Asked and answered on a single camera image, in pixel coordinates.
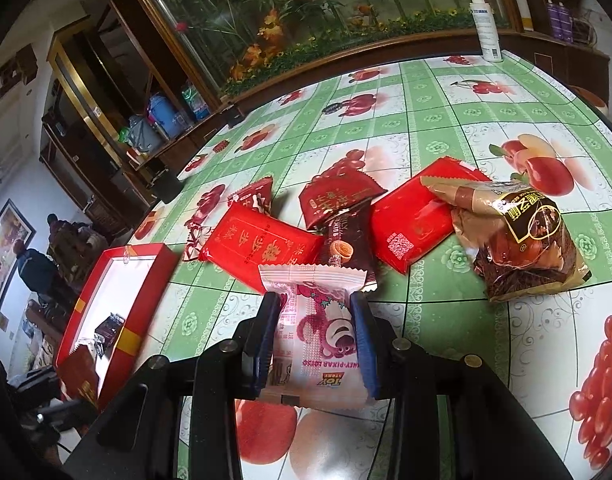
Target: pink snack package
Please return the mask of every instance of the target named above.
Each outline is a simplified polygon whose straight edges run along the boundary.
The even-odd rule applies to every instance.
[[[361,408],[371,403],[357,363],[348,304],[366,271],[322,265],[259,266],[266,290],[284,304],[271,369],[259,400],[304,408]]]

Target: white spray bottle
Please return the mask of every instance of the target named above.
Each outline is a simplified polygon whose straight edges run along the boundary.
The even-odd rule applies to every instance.
[[[480,38],[481,51],[486,61],[498,63],[502,61],[502,51],[499,48],[499,36],[493,10],[484,0],[471,0],[470,10],[475,20],[477,35]]]

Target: glass panel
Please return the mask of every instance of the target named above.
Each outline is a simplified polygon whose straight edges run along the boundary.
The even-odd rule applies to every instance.
[[[416,32],[472,27],[470,0],[154,0],[216,90]],[[504,23],[500,0],[486,0]]]

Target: metal screw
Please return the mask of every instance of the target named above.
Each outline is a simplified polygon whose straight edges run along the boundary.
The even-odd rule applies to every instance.
[[[404,350],[408,350],[411,346],[412,346],[412,343],[405,337],[398,337],[397,339],[394,339],[392,342],[392,347],[395,350],[404,351]]]
[[[148,358],[148,368],[151,370],[159,370],[168,364],[168,358],[165,355],[153,355]]]
[[[464,362],[471,368],[479,368],[482,364],[481,357],[475,354],[468,354],[464,358]]]
[[[225,339],[220,343],[220,350],[225,354],[234,352],[235,350],[237,350],[237,341],[235,341],[234,339]]]

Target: framed picture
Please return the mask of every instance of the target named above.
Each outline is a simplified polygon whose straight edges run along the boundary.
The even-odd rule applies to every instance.
[[[0,212],[0,308],[17,267],[13,243],[20,238],[28,244],[33,236],[35,236],[33,227],[12,201],[8,200]]]

